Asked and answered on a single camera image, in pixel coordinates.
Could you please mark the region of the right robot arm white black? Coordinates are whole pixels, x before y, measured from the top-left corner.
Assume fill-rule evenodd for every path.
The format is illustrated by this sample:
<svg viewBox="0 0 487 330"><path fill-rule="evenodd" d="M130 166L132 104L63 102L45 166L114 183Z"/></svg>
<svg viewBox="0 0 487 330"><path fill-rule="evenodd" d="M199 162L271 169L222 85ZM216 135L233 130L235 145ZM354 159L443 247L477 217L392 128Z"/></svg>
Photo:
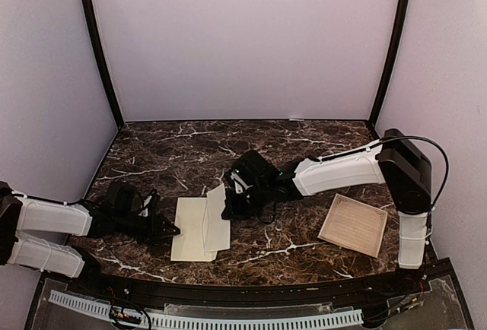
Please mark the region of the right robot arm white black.
<svg viewBox="0 0 487 330"><path fill-rule="evenodd" d="M418 281L431 235L431 216L439 197L432 195L432 163L415 146L418 137L388 129L380 139L325 157L294 160L280 170L250 150L225 173L224 220L261 219L267 206L298 201L333 189L384 184L399 214L400 269L389 276L389 289L406 294Z"/></svg>

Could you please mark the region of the cream paper envelope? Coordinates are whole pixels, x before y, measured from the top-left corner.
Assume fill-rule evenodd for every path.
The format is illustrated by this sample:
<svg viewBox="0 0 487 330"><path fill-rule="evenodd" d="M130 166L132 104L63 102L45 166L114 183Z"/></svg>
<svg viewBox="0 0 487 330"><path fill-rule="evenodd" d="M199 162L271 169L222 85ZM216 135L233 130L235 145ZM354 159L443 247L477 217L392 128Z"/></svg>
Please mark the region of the cream paper envelope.
<svg viewBox="0 0 487 330"><path fill-rule="evenodd" d="M205 198L178 198L175 225L180 234L173 237L172 262L212 262L217 252L206 252L203 245L202 223Z"/></svg>

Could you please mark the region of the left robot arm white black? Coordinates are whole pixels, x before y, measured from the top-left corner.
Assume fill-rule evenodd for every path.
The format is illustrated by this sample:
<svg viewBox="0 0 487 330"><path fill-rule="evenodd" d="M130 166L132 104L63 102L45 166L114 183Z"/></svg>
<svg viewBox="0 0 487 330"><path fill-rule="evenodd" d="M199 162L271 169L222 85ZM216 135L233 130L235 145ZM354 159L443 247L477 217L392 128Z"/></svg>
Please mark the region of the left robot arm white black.
<svg viewBox="0 0 487 330"><path fill-rule="evenodd" d="M107 291L100 263L86 250L63 246L34 236L34 232L64 233L100 239L121 233L138 244L159 243L180 229L158 213L160 196L147 197L133 185L112 182L96 201L76 202L37 198L1 184L1 264L20 265L77 278L92 297Z"/></svg>

